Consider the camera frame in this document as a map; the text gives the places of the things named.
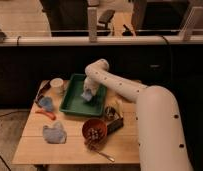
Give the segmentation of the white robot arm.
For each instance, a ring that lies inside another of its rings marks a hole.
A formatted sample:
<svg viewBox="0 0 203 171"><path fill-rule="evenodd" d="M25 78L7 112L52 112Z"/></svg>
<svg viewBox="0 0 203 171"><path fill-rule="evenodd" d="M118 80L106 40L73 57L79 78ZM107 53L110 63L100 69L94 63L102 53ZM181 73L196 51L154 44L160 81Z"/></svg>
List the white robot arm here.
<svg viewBox="0 0 203 171"><path fill-rule="evenodd" d="M187 152L178 102L162 86L147 86L108 72L97 60L85 67L84 91L102 84L136 104L141 171L194 171Z"/></svg>

